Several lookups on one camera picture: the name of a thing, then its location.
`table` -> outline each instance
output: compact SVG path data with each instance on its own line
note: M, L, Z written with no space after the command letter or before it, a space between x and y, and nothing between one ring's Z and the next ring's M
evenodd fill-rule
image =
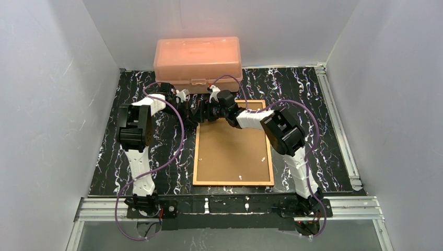
M127 71L121 74L91 182L90 196L116 196L119 189L131 180L129 162L115 139L118 107L143 99L143 87L154 81L153 71ZM248 99L264 99L267 105L280 99L291 99L311 109L317 117L321 134L318 149L309 157L314 179L326 193L353 191L314 67L246 68L243 69L242 85ZM192 95L191 99L196 102L201 97ZM236 98L244 99L241 93ZM310 148L312 122L300 108L286 106L290 107L306 131L307 148ZM155 120L154 142L150 148L151 167L165 163L174 154L180 140L180 126L174 116L161 112L155 115ZM289 168L274 150L274 187L193 186L195 135L195 127L186 127L184 149L177 161L153 175L159 195L295 192ZM132 194L132 187L125 194Z

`wooden frame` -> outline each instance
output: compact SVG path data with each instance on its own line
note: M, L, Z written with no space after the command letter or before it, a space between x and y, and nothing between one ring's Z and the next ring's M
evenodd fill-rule
M244 100L236 100L237 103L244 103ZM264 100L248 100L248 103L261 103L262 109L266 107ZM197 186L274 186L274 172L272 168L272 158L271 158L271 144L269 139L266 137L266 153L267 153L267 165L269 168L269 178L270 181L198 181L197 171L199 165L199 141L200 141L200 124L197 126L195 138L195 154L194 154L194 175L193 175L193 185Z

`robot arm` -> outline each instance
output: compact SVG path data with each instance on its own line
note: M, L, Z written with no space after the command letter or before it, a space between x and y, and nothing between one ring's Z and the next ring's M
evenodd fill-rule
M228 90L219 90L215 86L208 88L210 100L203 100L193 107L189 104L187 90L177 92L170 84L161 84L153 96L168 101L177 108L183 121L203 123L225 118L232 126L239 129L255 128L264 130L273 149L282 155L289 166L304 212L310 212L317 204L308 187L316 196L323 198L321 190L312 175L306 175L305 133L297 120L287 109L269 111L246 111L238 107L234 96ZM157 100L146 97L131 105L122 105L119 111L117 140L130 160L132 176L137 177L150 171L148 147L152 138L151 116L159 111L172 113L169 107ZM145 197L153 194L155 185L151 175L134 182L133 195Z
M162 94L152 96L165 99ZM120 107L119 130L117 140L120 142L129 160L132 177L150 171L149 143L151 140L151 116L165 109L166 104L146 97L139 102ZM155 185L151 174L134 181L133 194L138 196L152 195Z
M297 194L305 199L311 196L307 179L310 181L312 191L317 191L318 185L312 175L306 175L304 132L294 121L294 124L287 122L293 118L287 110L263 111L254 113L243 111L237 117L239 127L255 128L264 130L269 138L272 147L283 156L290 173L294 179Z

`floor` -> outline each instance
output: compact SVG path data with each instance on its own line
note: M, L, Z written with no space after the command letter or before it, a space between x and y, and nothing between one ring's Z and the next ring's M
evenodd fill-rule
M116 121L120 104L143 99L143 86L153 82L153 71L124 72L120 76L109 121L100 148L96 170L91 182L90 196L116 196L129 180L129 162L116 142ZM317 117L321 143L311 163L314 179L325 192L353 191L334 128L313 67L243 69L243 86L248 99L264 99L270 104L280 99L291 99L305 104ZM193 101L201 95L193 95ZM312 141L312 123L305 112L291 107L307 133L307 142ZM165 163L179 145L179 125L174 116L165 113L155 115L156 128L151 146L150 165L158 167ZM177 162L153 176L160 195L206 195L227 193L284 193L295 192L289 168L283 158L272 150L274 187L202 187L192 185L194 166L195 128L185 129L184 150Z

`black marble surface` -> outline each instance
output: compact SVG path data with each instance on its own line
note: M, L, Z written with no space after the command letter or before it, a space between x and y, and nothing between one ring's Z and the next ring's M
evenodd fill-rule
M129 162L116 142L118 107L143 99L143 86L155 81L152 71L124 72L120 76L111 114L103 137L96 170L92 179L90 196L116 196L129 180ZM323 100L315 70L312 67L243 69L243 86L248 99L264 99L269 105L280 99L291 99L306 105L317 117L320 126L320 146L309 157L314 179L326 192L352 191L343 157L335 137L329 113ZM201 95L192 95L196 101ZM312 144L313 124L301 108L290 106L307 133L307 148ZM155 115L154 143L150 146L150 165L159 167L174 154L180 140L180 126L176 117L158 113ZM192 185L194 166L194 127L185 128L184 148L171 165L153 175L160 195L201 195L225 193L295 192L293 179L283 158L272 150L274 187L202 187ZM126 192L132 194L132 187Z

